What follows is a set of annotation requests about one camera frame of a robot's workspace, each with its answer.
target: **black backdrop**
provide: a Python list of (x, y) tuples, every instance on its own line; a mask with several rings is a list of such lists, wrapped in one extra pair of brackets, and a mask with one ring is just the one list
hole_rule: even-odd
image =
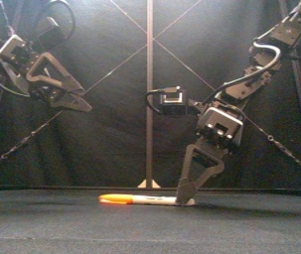
[[(69, 2), (76, 34), (53, 53), (88, 90), (93, 110), (56, 117), (58, 110), (40, 101), (0, 95), (0, 155), (53, 119), (0, 163), (0, 184), (137, 187), (147, 178), (148, 1)], [(291, 10), (298, 1), (287, 2)], [(10, 22), (19, 3), (5, 1)], [(42, 6), (44, 1), (23, 6), (18, 34), (25, 39), (34, 39)], [(279, 1), (156, 0), (153, 11), (155, 88), (181, 85), (203, 101), (212, 88), (242, 77), (254, 38), (282, 20)], [(56, 6), (52, 12), (68, 31), (68, 10)], [(290, 62), (246, 113), (301, 160), (301, 110)], [(155, 115), (153, 121), (153, 177), (161, 187), (175, 187), (187, 146), (198, 138), (198, 118)], [(239, 152), (207, 186), (301, 188), (301, 167), (246, 122)]]

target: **orange marker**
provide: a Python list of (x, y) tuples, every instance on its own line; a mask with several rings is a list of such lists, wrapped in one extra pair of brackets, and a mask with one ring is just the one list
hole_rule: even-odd
[[(159, 205), (179, 205), (175, 196), (151, 196), (137, 194), (104, 194), (100, 196), (101, 203), (117, 204), (159, 204)], [(187, 205), (195, 205), (196, 201), (189, 200)]]

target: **black mat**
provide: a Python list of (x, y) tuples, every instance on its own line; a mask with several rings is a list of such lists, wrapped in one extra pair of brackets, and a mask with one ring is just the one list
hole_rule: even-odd
[(0, 190), (0, 253), (301, 253), (301, 196), (216, 191), (191, 207), (100, 204), (110, 192)]

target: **floor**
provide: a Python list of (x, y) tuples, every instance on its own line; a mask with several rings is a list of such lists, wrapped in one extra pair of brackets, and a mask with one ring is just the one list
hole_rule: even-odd
[(301, 253), (301, 195), (203, 191), (181, 207), (101, 204), (105, 193), (0, 190), (0, 253)]

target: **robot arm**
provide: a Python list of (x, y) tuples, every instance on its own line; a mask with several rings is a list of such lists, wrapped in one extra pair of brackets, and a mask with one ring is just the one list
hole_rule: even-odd
[[(251, 95), (270, 83), (274, 74), (282, 67), (282, 60), (285, 58), (299, 59), (291, 54), (301, 38), (301, 2), (289, 17), (254, 40), (251, 66), (244, 70), (244, 77), (227, 82), (204, 102), (189, 100), (187, 91), (181, 87), (148, 93), (148, 96), (156, 93), (161, 96), (159, 108), (155, 108), (148, 101), (148, 105), (157, 113), (164, 115), (195, 113), (200, 117), (198, 124), (200, 138), (196, 144), (188, 147), (177, 188), (177, 203), (180, 205), (188, 203), (208, 179), (224, 171), (224, 156), (231, 154), (240, 145), (246, 120), (242, 110)], [(206, 167), (206, 171), (195, 180), (191, 177), (193, 161)]]
[[(52, 6), (62, 4), (73, 17), (72, 32), (65, 35), (58, 22), (46, 17)], [(7, 17), (5, 4), (0, 1), (3, 14)], [(92, 106), (84, 100), (85, 90), (52, 53), (52, 49), (68, 41), (76, 31), (76, 14), (68, 1), (53, 0), (46, 4), (36, 20), (34, 30), (38, 34), (36, 42), (23, 40), (14, 32), (10, 24), (9, 40), (0, 47), (0, 66), (6, 70), (19, 92), (0, 82), (0, 87), (15, 95), (33, 97), (50, 104), (52, 107), (88, 112)]]

